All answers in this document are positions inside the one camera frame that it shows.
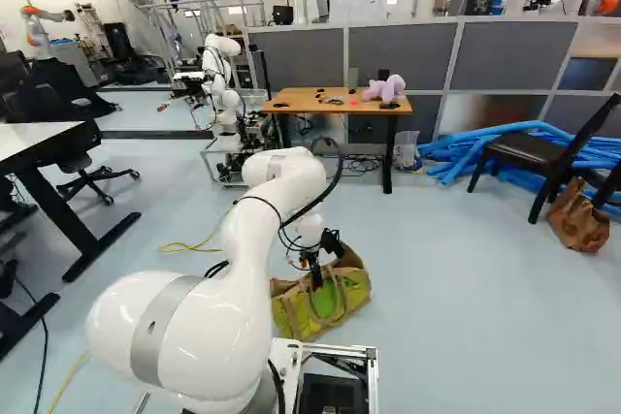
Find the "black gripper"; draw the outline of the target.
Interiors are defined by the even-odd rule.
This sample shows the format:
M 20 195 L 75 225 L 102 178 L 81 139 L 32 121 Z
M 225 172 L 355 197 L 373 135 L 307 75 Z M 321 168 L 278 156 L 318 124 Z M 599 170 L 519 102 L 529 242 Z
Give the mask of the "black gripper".
M 325 228 L 318 241 L 310 246 L 302 246 L 299 263 L 302 267 L 310 267 L 311 288 L 315 292 L 323 287 L 322 267 L 318 262 L 319 251 L 324 250 L 328 254 L 334 254 L 341 259 L 345 250 L 340 238 L 340 231 Z

